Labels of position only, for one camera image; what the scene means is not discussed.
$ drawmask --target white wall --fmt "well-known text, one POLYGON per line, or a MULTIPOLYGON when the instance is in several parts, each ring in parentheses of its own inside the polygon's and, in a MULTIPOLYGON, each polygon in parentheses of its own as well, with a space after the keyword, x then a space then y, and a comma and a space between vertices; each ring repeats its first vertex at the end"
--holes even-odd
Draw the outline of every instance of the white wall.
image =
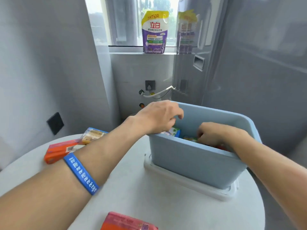
POLYGON ((138 112, 140 103, 147 105, 155 101, 138 93, 141 89, 145 91, 146 80, 156 81, 155 92, 172 85, 174 54, 112 53, 110 56, 122 119, 138 112))
POLYGON ((116 99, 101 72, 84 0, 1 0, 0 167, 89 126, 112 130, 116 99), (46 120, 55 112, 65 126, 53 136, 46 120))

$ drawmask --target snack package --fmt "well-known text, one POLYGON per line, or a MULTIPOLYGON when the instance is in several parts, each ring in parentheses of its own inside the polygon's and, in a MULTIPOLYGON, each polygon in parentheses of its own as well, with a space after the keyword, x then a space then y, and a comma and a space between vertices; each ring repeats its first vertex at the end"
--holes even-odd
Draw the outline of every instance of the snack package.
POLYGON ((142 220, 109 212, 100 230, 158 230, 158 228, 142 220))
POLYGON ((142 19, 144 53, 164 53, 167 38, 168 21, 168 11, 146 12, 142 19))
POLYGON ((181 130, 179 128, 172 127, 169 131, 164 131, 162 133, 166 134, 166 135, 171 135, 171 136, 174 136, 174 137, 179 137, 180 131, 181 130))
POLYGON ((76 151, 84 146, 79 145, 79 142, 80 139, 73 139, 49 145, 49 148, 47 149, 47 152, 44 156, 44 161, 47 164, 52 164, 58 160, 63 159, 63 157, 65 157, 70 152, 76 151))
POLYGON ((197 138, 193 138, 193 137, 190 137, 190 136, 184 136, 183 139, 197 143, 197 138))
POLYGON ((191 54, 193 49, 197 17, 194 10, 178 12, 177 53, 191 54))
POLYGON ((89 127, 81 136, 81 142, 83 144, 88 144, 95 139, 99 139, 100 137, 107 134, 106 131, 101 131, 96 128, 89 127))

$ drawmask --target white pipe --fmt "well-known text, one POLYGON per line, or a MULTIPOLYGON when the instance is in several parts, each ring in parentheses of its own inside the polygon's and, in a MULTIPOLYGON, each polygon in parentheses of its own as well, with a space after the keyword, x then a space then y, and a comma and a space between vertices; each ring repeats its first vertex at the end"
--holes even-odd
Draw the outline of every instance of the white pipe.
POLYGON ((155 94, 153 94, 153 95, 145 95, 145 93, 143 93, 143 96, 144 96, 144 97, 155 97, 155 96, 158 96, 159 94, 161 94, 161 93, 163 93, 163 92, 165 92, 165 91, 168 91, 168 90, 171 89, 171 88, 172 88, 172 89, 175 89, 175 88, 171 85, 170 87, 168 87, 168 88, 162 90, 161 92, 155 93, 155 94))

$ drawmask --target purple label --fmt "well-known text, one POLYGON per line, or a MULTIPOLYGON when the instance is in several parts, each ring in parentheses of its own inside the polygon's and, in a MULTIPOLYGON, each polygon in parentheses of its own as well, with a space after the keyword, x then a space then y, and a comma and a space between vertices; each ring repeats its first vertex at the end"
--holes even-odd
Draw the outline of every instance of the purple label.
POLYGON ((167 30, 163 32, 151 32, 142 29, 143 34, 143 52, 162 54, 165 50, 167 30))

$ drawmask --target round white table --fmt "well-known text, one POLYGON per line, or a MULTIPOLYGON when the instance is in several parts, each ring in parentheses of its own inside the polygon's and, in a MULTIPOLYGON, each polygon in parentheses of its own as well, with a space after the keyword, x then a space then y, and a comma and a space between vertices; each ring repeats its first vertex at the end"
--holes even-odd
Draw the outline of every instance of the round white table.
MULTIPOLYGON (((10 164, 0 172, 0 196, 48 166, 43 157, 50 144, 80 136, 51 141, 10 164)), ((263 201, 247 170, 236 196, 222 202, 145 170, 145 153, 150 153, 148 136, 132 146, 69 229, 99 230, 107 213, 115 211, 165 230, 264 230, 263 201)))

